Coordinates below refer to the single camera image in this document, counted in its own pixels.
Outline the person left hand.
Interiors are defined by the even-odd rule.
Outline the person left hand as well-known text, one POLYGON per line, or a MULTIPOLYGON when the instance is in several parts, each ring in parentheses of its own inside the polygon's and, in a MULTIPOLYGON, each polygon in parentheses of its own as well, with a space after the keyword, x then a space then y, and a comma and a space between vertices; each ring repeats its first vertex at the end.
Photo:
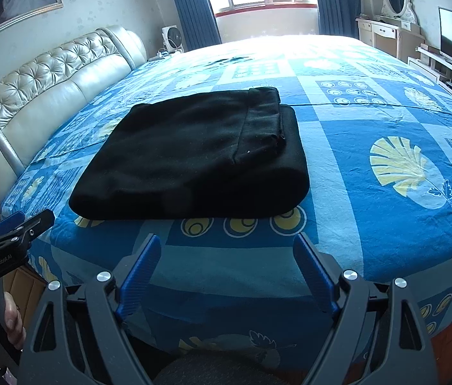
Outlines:
POLYGON ((9 342, 21 350, 26 339, 26 329, 13 296, 7 291, 4 292, 4 324, 9 342))

